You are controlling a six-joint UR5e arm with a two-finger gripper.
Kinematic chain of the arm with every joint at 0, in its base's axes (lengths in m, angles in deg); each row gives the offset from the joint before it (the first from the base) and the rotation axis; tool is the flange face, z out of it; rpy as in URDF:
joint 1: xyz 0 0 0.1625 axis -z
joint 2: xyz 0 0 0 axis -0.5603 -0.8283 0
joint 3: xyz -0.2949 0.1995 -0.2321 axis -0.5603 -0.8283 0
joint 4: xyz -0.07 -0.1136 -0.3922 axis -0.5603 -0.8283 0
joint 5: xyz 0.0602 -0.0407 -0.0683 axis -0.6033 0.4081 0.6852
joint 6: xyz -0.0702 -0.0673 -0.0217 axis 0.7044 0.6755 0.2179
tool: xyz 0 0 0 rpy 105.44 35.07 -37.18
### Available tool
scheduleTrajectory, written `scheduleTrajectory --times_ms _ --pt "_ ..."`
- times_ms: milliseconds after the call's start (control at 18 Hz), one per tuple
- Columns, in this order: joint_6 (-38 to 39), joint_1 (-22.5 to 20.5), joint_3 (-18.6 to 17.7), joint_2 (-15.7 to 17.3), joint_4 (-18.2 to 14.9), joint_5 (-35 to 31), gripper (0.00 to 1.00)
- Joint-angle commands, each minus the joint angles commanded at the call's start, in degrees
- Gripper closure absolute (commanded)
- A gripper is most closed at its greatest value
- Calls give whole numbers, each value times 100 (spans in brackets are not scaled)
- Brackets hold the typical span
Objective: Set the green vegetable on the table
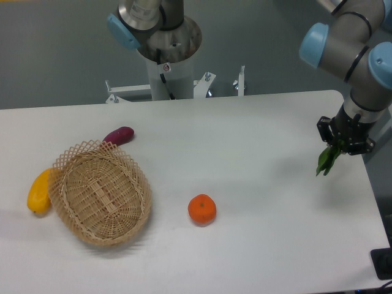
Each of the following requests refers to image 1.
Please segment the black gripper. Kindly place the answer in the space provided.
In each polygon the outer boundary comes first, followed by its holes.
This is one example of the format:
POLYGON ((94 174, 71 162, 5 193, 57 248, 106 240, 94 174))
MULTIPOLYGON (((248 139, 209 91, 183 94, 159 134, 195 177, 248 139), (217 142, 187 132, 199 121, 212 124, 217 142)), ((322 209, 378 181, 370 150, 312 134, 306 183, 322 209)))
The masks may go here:
POLYGON ((332 119, 322 116, 318 120, 320 138, 329 145, 343 140, 342 152, 351 156, 371 153, 375 147, 375 141, 369 138, 373 123, 365 123, 361 119, 360 114, 351 118, 342 106, 332 119))

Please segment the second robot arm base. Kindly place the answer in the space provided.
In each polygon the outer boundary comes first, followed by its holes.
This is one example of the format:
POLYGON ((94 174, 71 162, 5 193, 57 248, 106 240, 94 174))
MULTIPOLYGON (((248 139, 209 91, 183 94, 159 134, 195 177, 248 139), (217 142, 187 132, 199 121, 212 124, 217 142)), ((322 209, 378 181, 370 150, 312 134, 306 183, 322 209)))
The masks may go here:
POLYGON ((158 64, 185 61, 202 44, 201 29, 185 16, 182 0, 119 1, 107 27, 124 48, 158 64))

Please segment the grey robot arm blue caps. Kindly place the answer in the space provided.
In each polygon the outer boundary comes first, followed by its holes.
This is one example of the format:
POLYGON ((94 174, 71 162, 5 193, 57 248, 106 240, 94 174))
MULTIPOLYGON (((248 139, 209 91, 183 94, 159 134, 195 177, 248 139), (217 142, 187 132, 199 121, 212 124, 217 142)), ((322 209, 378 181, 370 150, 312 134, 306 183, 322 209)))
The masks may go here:
POLYGON ((391 1, 329 1, 335 22, 316 23, 305 35, 300 58, 343 80, 352 88, 337 115, 322 116, 322 140, 350 155, 375 146, 369 131, 391 105, 391 43, 367 42, 391 18, 391 1))

